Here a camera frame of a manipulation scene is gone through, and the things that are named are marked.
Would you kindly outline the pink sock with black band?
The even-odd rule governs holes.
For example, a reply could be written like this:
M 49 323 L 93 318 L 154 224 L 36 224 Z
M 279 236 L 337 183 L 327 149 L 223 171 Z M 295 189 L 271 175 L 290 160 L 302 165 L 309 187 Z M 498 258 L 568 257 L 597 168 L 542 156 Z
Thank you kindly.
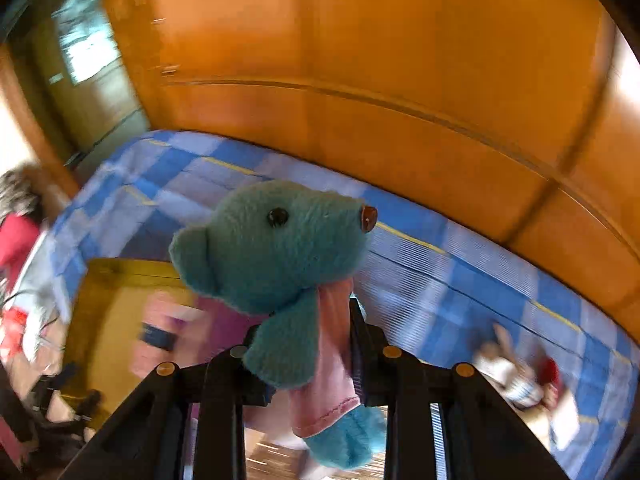
M 180 367 L 195 364 L 207 327 L 203 310 L 180 304 L 169 292 L 153 292 L 132 348 L 131 373 L 143 378 L 163 362 Z

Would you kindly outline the teal plush bear pink dress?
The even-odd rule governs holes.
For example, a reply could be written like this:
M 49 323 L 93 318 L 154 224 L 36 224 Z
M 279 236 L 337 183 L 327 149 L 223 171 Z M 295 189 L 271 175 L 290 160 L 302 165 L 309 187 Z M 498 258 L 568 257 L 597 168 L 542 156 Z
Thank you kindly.
M 377 223 L 362 200 L 271 180 L 230 193 L 169 245 L 186 286 L 258 318 L 242 362 L 285 395 L 291 434 L 326 468 L 358 469 L 385 445 L 385 418 L 360 401 L 350 354 L 352 278 Z

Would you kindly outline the red santa christmas sock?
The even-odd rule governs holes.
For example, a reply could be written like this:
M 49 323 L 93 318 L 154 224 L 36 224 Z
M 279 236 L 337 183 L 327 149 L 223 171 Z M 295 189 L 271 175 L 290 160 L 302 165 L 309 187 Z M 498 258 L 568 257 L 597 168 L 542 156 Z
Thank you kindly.
M 552 411 L 559 403 L 563 392 L 563 379 L 559 367 L 550 356 L 543 358 L 537 367 L 537 382 L 541 386 L 542 404 Z

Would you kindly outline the purple gift bag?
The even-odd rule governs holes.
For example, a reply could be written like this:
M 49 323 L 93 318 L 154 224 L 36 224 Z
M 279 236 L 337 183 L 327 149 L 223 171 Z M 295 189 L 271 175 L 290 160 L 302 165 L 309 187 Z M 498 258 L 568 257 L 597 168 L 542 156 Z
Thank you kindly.
M 265 315 L 236 312 L 214 298 L 198 296 L 196 304 L 205 311 L 208 319 L 208 330 L 198 350 L 199 363 L 208 362 L 224 350 L 242 344 L 247 331 L 266 318 Z

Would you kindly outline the blue plaid bed sheet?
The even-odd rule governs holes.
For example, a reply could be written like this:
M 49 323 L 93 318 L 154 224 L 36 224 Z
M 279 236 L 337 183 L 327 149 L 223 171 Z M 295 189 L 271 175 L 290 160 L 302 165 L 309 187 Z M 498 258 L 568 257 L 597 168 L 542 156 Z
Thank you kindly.
M 70 308 L 90 260 L 164 260 L 178 229 L 207 220 L 235 188 L 270 179 L 360 197 L 378 210 L 355 292 L 393 344 L 449 366 L 469 359 L 500 324 L 520 356 L 551 356 L 579 414 L 577 436 L 554 458 L 570 478 L 604 477 L 639 376 L 638 346 L 620 326 L 536 266 L 437 212 L 285 154 L 167 130 L 126 143 L 55 221 L 58 304 Z

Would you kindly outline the red storage box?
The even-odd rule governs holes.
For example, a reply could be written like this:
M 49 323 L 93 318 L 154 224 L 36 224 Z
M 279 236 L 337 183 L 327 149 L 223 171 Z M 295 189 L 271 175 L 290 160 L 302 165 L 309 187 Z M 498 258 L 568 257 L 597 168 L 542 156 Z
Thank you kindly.
M 26 216 L 9 214 L 1 223 L 1 269 L 10 287 L 15 285 L 22 267 L 40 234 L 40 226 Z

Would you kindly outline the patterned grey cloth pile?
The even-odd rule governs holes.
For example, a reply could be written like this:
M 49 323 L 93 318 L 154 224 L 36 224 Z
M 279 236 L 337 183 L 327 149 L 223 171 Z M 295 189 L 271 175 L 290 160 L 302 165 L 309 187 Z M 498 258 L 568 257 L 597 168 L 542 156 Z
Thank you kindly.
M 0 178 L 0 218 L 5 222 L 11 214 L 29 217 L 39 223 L 43 218 L 42 198 L 21 168 L 11 169 Z

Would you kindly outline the orange wooden wardrobe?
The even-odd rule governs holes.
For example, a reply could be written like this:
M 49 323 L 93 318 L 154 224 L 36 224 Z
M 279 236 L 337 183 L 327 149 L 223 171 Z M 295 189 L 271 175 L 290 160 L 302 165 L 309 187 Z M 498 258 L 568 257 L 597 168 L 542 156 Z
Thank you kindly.
M 156 128 L 435 209 L 639 331 L 639 44 L 600 0 L 103 0 Z

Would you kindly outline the wooden door with glass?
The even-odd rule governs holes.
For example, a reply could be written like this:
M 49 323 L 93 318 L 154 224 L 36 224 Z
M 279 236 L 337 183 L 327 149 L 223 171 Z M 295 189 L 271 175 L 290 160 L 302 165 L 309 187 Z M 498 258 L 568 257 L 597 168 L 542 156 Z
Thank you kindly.
M 29 0 L 8 46 L 27 104 L 65 166 L 149 127 L 102 0 Z

